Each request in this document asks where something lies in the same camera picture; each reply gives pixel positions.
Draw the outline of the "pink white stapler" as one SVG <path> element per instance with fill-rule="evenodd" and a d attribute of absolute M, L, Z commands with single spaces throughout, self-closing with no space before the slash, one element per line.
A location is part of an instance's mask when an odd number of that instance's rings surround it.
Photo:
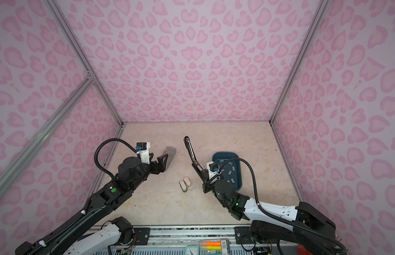
<path fill-rule="evenodd" d="M 189 177 L 186 176 L 179 181 L 179 186 L 181 187 L 182 192 L 186 193 L 192 188 L 192 182 Z"/>

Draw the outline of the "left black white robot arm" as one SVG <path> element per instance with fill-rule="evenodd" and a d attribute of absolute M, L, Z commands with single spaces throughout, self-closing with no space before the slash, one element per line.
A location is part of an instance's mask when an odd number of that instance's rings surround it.
<path fill-rule="evenodd" d="M 118 173 L 99 191 L 92 194 L 83 208 L 60 227 L 35 243 L 24 242 L 16 255 L 62 255 L 97 222 L 119 208 L 151 174 L 166 170 L 168 155 L 143 163 L 139 157 L 128 157 L 118 166 Z"/>

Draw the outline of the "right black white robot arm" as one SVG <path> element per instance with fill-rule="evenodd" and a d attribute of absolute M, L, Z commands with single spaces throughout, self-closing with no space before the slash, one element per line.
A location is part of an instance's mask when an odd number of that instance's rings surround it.
<path fill-rule="evenodd" d="M 236 220 L 251 222 L 251 238 L 261 243 L 267 239 L 302 245 L 313 255 L 345 255 L 347 248 L 336 239 L 336 225 L 306 202 L 297 206 L 279 206 L 259 201 L 235 191 L 212 163 L 208 170 L 194 160 L 193 168 L 203 181 L 204 193 L 211 192 Z"/>

